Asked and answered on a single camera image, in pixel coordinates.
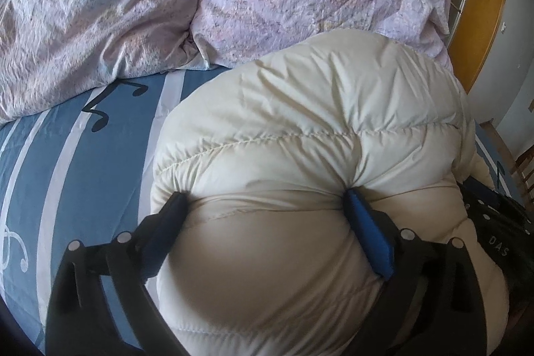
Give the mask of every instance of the blue bed sheet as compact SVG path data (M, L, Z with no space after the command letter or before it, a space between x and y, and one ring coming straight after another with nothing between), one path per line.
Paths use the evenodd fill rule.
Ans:
M74 239L107 243L135 229L150 210L152 160L165 117L225 70L118 81L0 129L0 293L41 351L65 247ZM477 150L497 181L500 157L479 128ZM519 198L506 174L500 190ZM103 286L119 332L135 345L110 280Z

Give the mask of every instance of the treble clef print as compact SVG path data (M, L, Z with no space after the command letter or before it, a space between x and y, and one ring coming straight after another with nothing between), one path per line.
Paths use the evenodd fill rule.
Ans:
M136 88L136 90L132 93L133 97L138 97L140 95L143 95L149 89L149 87L146 86L146 85L142 85L140 83L131 82L131 81L125 80L125 79L118 79L118 80L114 81L113 83L111 83L110 85L106 86L106 88L100 94L98 94L95 98L93 98L93 100L91 100L89 103L87 103L82 109L82 112L94 113L94 114L100 116L100 119L98 119L93 124L93 127L91 129L91 131L93 133L96 133L96 132L102 130L104 127L107 126L107 124L109 122L108 114L106 114L106 112L104 112L104 111L94 109L94 107L98 103L102 102L102 100L104 100L106 97L108 97L114 90L116 90L117 86L119 86L121 84L133 86L133 87Z
M26 245L22 241L21 237L14 231L9 231L9 228L7 228L6 226L2 237L2 249L4 249L4 239L7 239L7 255L3 256L5 258L5 261L0 264L0 266L2 267L2 271L6 270L7 266L9 265L9 260L11 256L11 239L15 239L19 242L20 247L22 248L22 254L24 255L24 258L20 260L20 269L23 273L26 273L28 271L28 251L26 250Z

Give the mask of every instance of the white puffer jacket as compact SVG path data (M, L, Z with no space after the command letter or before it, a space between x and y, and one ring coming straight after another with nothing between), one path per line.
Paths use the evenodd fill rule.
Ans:
M333 31L220 75L159 139L153 212L191 199L158 277L162 315L193 356L340 354L382 283L341 212L358 187L398 227L466 242L492 351L508 292L456 186L474 156L456 78L381 35Z

